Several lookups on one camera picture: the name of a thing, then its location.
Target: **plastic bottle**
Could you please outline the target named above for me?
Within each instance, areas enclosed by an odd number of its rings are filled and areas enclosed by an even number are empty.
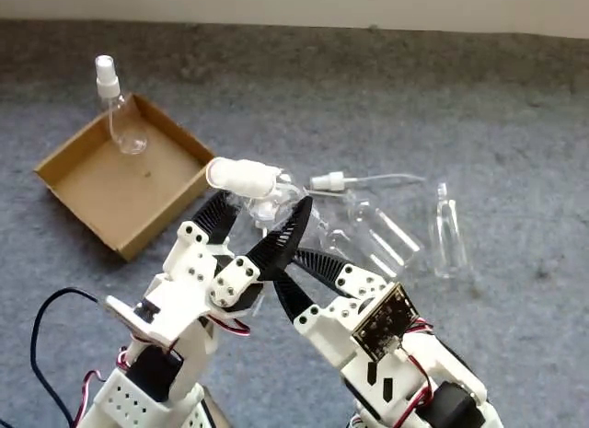
[[[358,247],[387,276],[398,276],[421,255],[422,243],[399,220],[351,191],[344,199]]]
[[[112,140],[126,155],[141,154],[147,147],[147,136],[137,122],[137,108],[121,93],[112,57],[99,55],[96,58],[96,73],[98,95],[108,113],[108,130]]]
[[[329,224],[321,222],[318,227],[318,234],[320,247],[324,251],[341,256],[353,264],[372,272],[380,272],[386,277],[397,277],[397,273],[393,272],[378,258],[378,255],[372,251],[372,247],[362,246],[362,242],[356,239],[353,231],[343,228],[331,228]]]
[[[430,225],[433,270],[440,278],[470,274],[467,249],[458,227],[456,200],[448,196],[446,183],[437,186],[437,203]]]

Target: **black cable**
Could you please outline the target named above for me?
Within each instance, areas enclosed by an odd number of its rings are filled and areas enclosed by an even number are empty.
[[[43,318],[43,314],[45,313],[45,310],[47,309],[47,307],[55,299],[57,299],[60,296],[67,295],[68,293],[75,293],[76,295],[81,295],[81,296],[85,297],[86,299],[91,300],[94,303],[98,303],[98,300],[93,295],[85,292],[84,290],[80,290],[79,288],[75,288],[75,287],[62,288],[61,290],[58,290],[55,293],[53,293],[51,296],[49,296],[45,300],[45,302],[43,302],[42,306],[40,306],[39,311],[37,312],[37,317],[35,318],[35,323],[33,324],[33,331],[30,335],[30,367],[32,368],[33,373],[35,373],[35,376],[39,379],[40,383],[47,390],[49,395],[53,398],[53,400],[55,401],[55,403],[57,404],[59,409],[64,414],[65,419],[67,419],[68,426],[71,427],[74,425],[74,419],[72,417],[72,414],[67,409],[67,407],[65,406],[64,402],[59,397],[59,395],[55,392],[53,387],[51,385],[49,385],[49,382],[47,382],[47,379],[45,379],[45,376],[40,371],[39,366],[37,365],[37,339],[39,338],[39,327],[40,327],[40,321]]]
[[[5,428],[14,428],[14,426],[8,422],[4,422],[2,419],[0,419],[0,425],[4,426]]]

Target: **open cardboard tray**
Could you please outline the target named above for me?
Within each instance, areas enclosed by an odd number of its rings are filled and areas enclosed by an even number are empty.
[[[44,159],[35,172],[107,246],[132,259],[207,189],[213,153],[138,95],[133,123],[145,151],[119,152],[101,115]]]

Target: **white pump cap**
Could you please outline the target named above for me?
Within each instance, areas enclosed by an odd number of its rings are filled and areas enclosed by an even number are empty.
[[[206,168],[206,180],[211,187],[232,191],[247,198],[262,199],[276,187],[279,168],[248,159],[214,158]]]
[[[96,86],[101,98],[116,98],[121,93],[119,78],[110,55],[96,57]]]
[[[312,191],[343,191],[345,182],[343,172],[330,172],[327,175],[312,177],[310,186]]]

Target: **red wire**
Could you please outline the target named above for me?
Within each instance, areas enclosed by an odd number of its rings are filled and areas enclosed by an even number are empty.
[[[84,380],[82,381],[82,403],[80,403],[80,407],[78,408],[77,414],[75,415],[74,427],[76,427],[82,421],[82,418],[86,413],[90,389],[90,380],[92,380],[93,376],[96,376],[100,382],[105,381],[100,375],[99,370],[91,370],[86,373],[86,375],[84,376]]]
[[[413,354],[409,354],[409,360],[425,376],[425,380],[427,381],[427,387],[426,387],[426,389],[427,389],[427,401],[424,402],[424,404],[427,405],[433,399],[432,381],[430,380],[430,376],[427,374],[427,371],[425,371],[425,368],[423,368],[422,364],[420,364],[420,362],[417,359],[415,359],[415,357],[413,357]]]
[[[249,334],[251,333],[249,326],[244,324],[243,322],[241,322],[239,319],[233,319],[237,325],[237,328],[236,328],[236,327],[231,327],[228,324],[225,324],[221,319],[217,319],[211,315],[208,315],[208,318],[212,322],[217,324],[219,327],[221,327],[223,330],[227,330],[230,333],[237,334],[239,336],[249,336]]]
[[[405,423],[405,421],[407,420],[407,418],[410,416],[411,412],[413,410],[415,410],[415,408],[417,408],[417,406],[419,405],[420,401],[422,401],[422,399],[425,397],[425,395],[427,393],[428,393],[428,388],[427,387],[422,388],[421,391],[419,393],[417,393],[417,395],[415,396],[415,398],[407,406],[407,409],[405,409],[403,411],[403,414],[401,414],[401,417],[399,417],[398,420],[395,422],[395,424],[393,425],[393,428],[400,428],[402,426],[402,424]]]

